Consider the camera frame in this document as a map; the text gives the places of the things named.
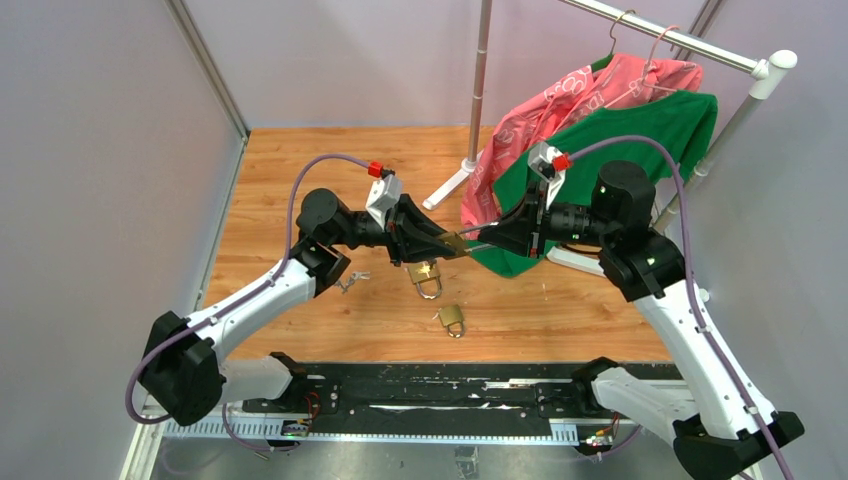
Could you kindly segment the large brass padlock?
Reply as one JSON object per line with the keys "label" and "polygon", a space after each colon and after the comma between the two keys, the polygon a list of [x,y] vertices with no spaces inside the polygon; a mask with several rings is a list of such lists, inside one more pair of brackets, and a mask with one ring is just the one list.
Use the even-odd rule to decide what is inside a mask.
{"label": "large brass padlock", "polygon": [[440,308],[437,313],[445,332],[452,338],[458,339],[465,335],[465,319],[461,307],[457,304]]}

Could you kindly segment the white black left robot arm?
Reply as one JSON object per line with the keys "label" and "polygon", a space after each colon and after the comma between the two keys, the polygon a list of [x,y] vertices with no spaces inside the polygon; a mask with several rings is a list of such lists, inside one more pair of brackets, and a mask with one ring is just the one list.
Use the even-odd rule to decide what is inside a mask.
{"label": "white black left robot arm", "polygon": [[283,413],[298,411],[306,386],[275,356],[231,361],[242,342],[291,308],[334,286],[350,264],[343,245],[383,247],[395,266],[464,256],[467,245],[424,215],[407,194],[391,198],[381,220],[349,209],[332,191],[309,192],[296,219],[298,240],[285,257],[237,293],[181,317],[172,311],[152,324],[140,384],[181,426],[192,425],[223,403],[265,398]]}

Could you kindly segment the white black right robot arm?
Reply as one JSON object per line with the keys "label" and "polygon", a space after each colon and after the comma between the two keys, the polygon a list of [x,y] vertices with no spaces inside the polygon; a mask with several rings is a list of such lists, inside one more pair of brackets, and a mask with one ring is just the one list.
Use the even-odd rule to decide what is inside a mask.
{"label": "white black right robot arm", "polygon": [[601,168],[588,205],[551,201],[532,183],[479,240],[529,258],[546,241],[597,247],[604,276],[660,336],[689,394],[672,395],[599,358],[574,375],[573,408],[589,418],[620,413],[662,438],[691,477],[728,479],[777,455],[805,429],[795,413],[760,398],[726,352],[687,282],[683,254],[650,226],[654,196],[639,165],[612,161]]}

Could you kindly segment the small brass padlock with key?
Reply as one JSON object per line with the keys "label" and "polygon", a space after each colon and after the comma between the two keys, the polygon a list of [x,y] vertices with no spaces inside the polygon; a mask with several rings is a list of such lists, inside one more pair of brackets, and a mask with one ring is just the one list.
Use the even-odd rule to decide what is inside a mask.
{"label": "small brass padlock with key", "polygon": [[470,256],[472,253],[475,252],[481,252],[494,248],[494,245],[485,242],[478,242],[477,244],[473,245],[471,243],[473,243],[474,240],[470,240],[468,238],[468,235],[470,233],[478,233],[480,230],[493,225],[496,225],[496,222],[489,222],[473,227],[468,227],[459,231],[447,231],[443,234],[440,234],[436,237],[436,239],[451,250],[451,253],[449,255],[442,256],[442,259],[454,260],[457,258]]}

